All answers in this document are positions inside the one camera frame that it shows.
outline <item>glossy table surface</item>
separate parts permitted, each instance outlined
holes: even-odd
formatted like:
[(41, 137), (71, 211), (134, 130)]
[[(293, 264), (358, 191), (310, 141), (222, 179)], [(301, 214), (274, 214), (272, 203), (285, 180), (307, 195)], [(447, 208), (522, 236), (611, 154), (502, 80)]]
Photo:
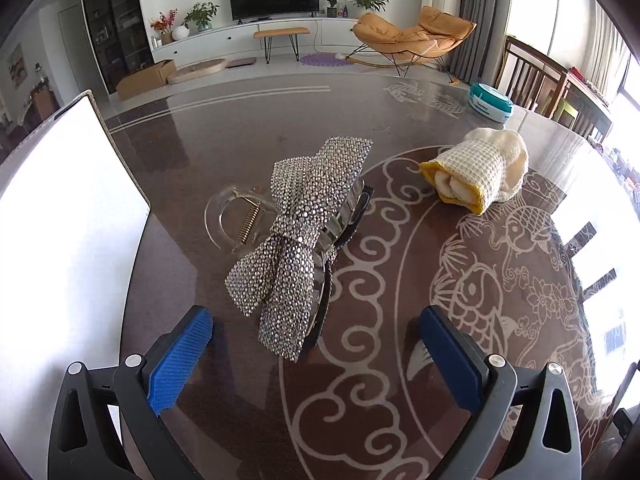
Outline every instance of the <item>glossy table surface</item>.
[[(196, 303), (214, 337), (165, 424), (204, 478), (424, 478), (460, 432), (457, 408), (418, 341), (439, 304), (486, 352), (559, 362), (583, 460), (639, 354), (640, 244), (629, 198), (573, 132), (521, 108), (506, 127), (530, 155), (524, 187), (482, 217), (445, 205), (420, 161), (478, 126), (497, 127), (453, 86), (377, 75), (297, 75), (184, 92), (108, 121), (152, 215), (134, 266), (122, 356), (145, 352)], [(273, 163), (330, 136), (373, 140), (374, 199), (334, 267), (318, 346), (296, 364), (257, 340), (225, 286), (235, 259), (207, 236), (207, 200), (228, 184), (268, 187)], [(512, 408), (481, 475), (513, 431)], [(149, 478), (125, 434), (137, 473)]]

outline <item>silver screw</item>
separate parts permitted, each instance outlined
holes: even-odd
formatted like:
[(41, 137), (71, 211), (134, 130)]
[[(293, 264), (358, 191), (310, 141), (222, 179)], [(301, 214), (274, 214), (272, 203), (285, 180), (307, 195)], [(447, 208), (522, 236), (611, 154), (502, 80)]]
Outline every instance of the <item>silver screw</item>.
[(504, 357), (499, 354), (491, 354), (489, 356), (489, 362), (496, 368), (502, 368), (505, 364), (507, 364), (507, 361), (504, 360)]
[(80, 363), (71, 363), (67, 369), (71, 375), (80, 373), (80, 370), (82, 370), (82, 365)]
[(140, 357), (138, 354), (132, 354), (125, 359), (124, 364), (126, 364), (129, 368), (135, 368), (141, 362), (142, 357)]
[(553, 374), (560, 375), (562, 373), (562, 367), (558, 363), (549, 363), (547, 368)]

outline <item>blue gripper pad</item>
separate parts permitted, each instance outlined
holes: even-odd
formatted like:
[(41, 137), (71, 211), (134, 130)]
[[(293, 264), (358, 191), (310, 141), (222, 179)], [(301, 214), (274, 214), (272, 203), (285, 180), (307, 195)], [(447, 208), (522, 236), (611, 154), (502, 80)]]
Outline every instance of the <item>blue gripper pad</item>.
[(451, 325), (448, 329), (434, 308), (437, 307), (427, 307), (420, 314), (420, 337), (456, 404), (475, 413), (482, 406), (481, 375), (450, 331), (456, 328)]
[(213, 332), (213, 320), (208, 310), (199, 307), (187, 327), (178, 335), (149, 375), (146, 396), (156, 415), (172, 407), (184, 388)]

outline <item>black display cabinet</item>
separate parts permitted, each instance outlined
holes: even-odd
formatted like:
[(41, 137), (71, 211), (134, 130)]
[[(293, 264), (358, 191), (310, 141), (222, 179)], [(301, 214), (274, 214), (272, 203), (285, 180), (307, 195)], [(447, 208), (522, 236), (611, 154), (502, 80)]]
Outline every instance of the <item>black display cabinet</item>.
[(140, 0), (82, 0), (89, 38), (110, 94), (125, 76), (153, 65)]

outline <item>rhinestone bow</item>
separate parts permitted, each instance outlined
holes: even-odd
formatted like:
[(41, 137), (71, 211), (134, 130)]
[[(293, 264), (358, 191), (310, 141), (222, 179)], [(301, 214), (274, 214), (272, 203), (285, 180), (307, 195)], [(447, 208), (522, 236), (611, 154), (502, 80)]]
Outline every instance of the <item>rhinestone bow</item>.
[[(269, 237), (226, 277), (226, 289), (243, 314), (263, 305), (258, 339), (281, 357), (298, 360), (312, 309), (316, 242), (362, 171), (371, 144), (333, 137), (316, 156), (277, 162), (271, 196), (280, 213)], [(322, 257), (332, 262), (335, 250)]]

